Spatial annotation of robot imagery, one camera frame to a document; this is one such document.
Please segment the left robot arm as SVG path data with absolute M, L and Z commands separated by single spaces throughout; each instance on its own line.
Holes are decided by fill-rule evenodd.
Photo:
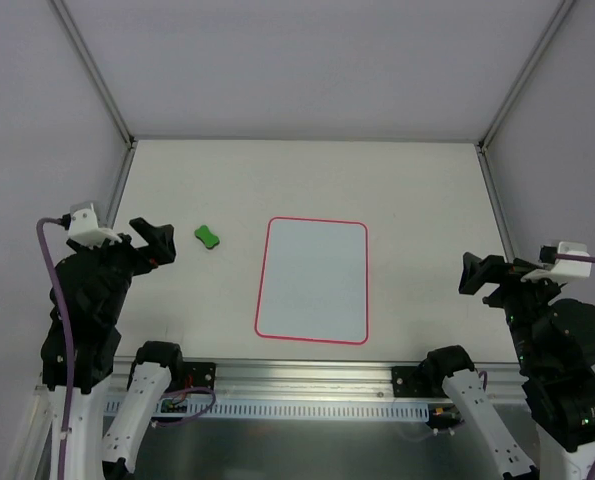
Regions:
M 127 392 L 109 429 L 103 412 L 121 335 L 117 322 L 135 277 L 174 262 L 174 228 L 129 222 L 145 243 L 98 226 L 81 210 L 36 224 L 51 280 L 51 326 L 41 348 L 52 408 L 53 479 L 131 479 L 155 407 L 185 379 L 181 348 L 148 341 L 131 366 Z

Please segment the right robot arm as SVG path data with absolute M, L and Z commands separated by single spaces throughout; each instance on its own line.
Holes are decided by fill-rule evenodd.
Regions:
M 595 479 L 595 306 L 559 296 L 564 285 L 588 279 L 593 265 L 584 249 L 566 253 L 561 245 L 543 247 L 537 264 L 463 256 L 460 294 L 496 287 L 482 302 L 505 314 L 539 460 L 510 434 L 463 347 L 429 352 L 418 371 L 430 393 L 456 407 L 501 479 Z

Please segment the green whiteboard eraser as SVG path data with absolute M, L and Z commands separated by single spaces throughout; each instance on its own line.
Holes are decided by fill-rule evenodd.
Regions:
M 207 225 L 201 225 L 195 229 L 194 236 L 207 250 L 213 250 L 221 243 L 220 237 L 213 233 Z

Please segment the pink framed whiteboard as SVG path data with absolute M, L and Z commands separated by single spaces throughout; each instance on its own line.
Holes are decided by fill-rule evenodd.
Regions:
M 254 321 L 266 339 L 360 346 L 369 339 L 369 230 L 276 216 L 266 231 Z

